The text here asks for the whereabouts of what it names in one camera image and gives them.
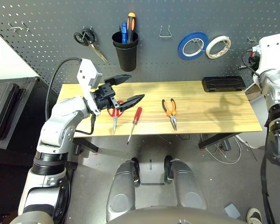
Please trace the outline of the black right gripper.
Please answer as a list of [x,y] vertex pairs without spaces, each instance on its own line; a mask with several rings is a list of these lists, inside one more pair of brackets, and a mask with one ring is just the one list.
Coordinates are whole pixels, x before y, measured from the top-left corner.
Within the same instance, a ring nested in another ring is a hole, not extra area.
[[248,50],[248,67],[250,70],[257,70],[259,68],[260,55],[257,52]]

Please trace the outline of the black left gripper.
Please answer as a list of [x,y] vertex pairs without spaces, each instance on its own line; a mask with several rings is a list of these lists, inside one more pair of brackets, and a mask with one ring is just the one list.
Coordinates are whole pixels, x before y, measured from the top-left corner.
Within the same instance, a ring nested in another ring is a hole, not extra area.
[[116,108],[123,112],[139,103],[144,98],[144,94],[128,98],[126,102],[120,104],[115,99],[115,91],[113,90],[112,85],[119,85],[121,83],[124,83],[131,77],[132,76],[128,74],[121,74],[105,79],[105,84],[100,85],[98,89],[92,93],[97,108],[99,110]]

